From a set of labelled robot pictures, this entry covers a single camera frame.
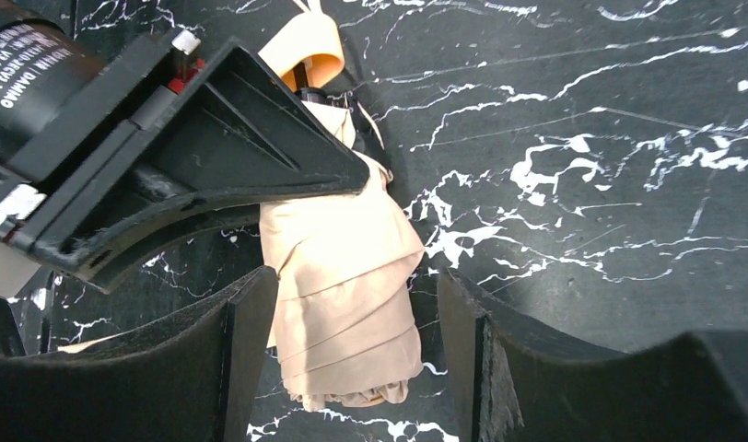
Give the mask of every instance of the black marble surface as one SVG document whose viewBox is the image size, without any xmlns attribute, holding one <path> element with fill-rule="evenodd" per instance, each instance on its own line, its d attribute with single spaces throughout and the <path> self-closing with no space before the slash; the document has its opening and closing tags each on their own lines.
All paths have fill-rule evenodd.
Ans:
<svg viewBox="0 0 748 442">
<path fill-rule="evenodd" d="M 207 52 L 230 35 L 257 50 L 298 12 L 290 0 L 21 3 L 106 57 L 172 26 Z M 437 324 L 443 266 L 627 352 L 687 329 L 748 328 L 748 1 L 323 7 L 348 57 L 333 87 L 355 87 L 376 112 L 392 194 L 427 245 L 411 280 L 427 368 L 405 404 L 304 413 L 269 359 L 252 440 L 457 440 Z M 44 274 L 13 306 L 26 336 L 52 308 L 52 346 L 81 342 L 213 293 L 258 265 L 258 249 L 254 228 L 217 232 L 112 295 Z"/>
</svg>

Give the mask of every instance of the red component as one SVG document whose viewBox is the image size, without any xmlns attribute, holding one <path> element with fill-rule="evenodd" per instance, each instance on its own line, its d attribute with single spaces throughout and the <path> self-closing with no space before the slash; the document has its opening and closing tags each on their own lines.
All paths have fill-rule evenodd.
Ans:
<svg viewBox="0 0 748 442">
<path fill-rule="evenodd" d="M 187 71 L 187 79 L 182 80 L 180 77 L 173 78 L 168 83 L 168 89 L 172 90 L 174 94 L 181 94 L 187 83 L 190 82 L 198 73 L 205 67 L 203 59 L 199 58 L 195 61 L 195 64 Z"/>
</svg>

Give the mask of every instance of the folded cloth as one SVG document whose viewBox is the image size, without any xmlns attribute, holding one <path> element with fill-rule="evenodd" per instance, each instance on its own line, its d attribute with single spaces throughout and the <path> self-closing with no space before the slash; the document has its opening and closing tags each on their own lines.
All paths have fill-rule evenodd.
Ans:
<svg viewBox="0 0 748 442">
<path fill-rule="evenodd" d="M 349 110 L 305 104 L 352 146 Z M 387 170 L 359 156 L 370 175 L 362 193 L 261 205 L 263 258 L 279 275 L 269 346 L 309 411 L 400 403 L 422 370 L 406 280 L 424 247 L 387 193 Z"/>
</svg>

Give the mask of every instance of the black cylinder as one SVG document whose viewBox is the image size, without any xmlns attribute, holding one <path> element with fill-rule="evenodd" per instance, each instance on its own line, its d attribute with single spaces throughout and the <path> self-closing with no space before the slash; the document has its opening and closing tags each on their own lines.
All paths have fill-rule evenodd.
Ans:
<svg viewBox="0 0 748 442">
<path fill-rule="evenodd" d="M 11 139 L 40 132 L 104 67 L 49 20 L 0 0 L 0 128 Z"/>
</svg>

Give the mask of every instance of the white plastic part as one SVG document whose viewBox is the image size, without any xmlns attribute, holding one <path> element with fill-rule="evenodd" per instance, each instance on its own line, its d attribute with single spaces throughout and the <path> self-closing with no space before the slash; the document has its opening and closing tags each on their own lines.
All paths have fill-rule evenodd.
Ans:
<svg viewBox="0 0 748 442">
<path fill-rule="evenodd" d="M 0 212 L 0 225 L 6 214 Z M 0 297 L 14 297 L 41 266 L 0 243 Z"/>
</svg>

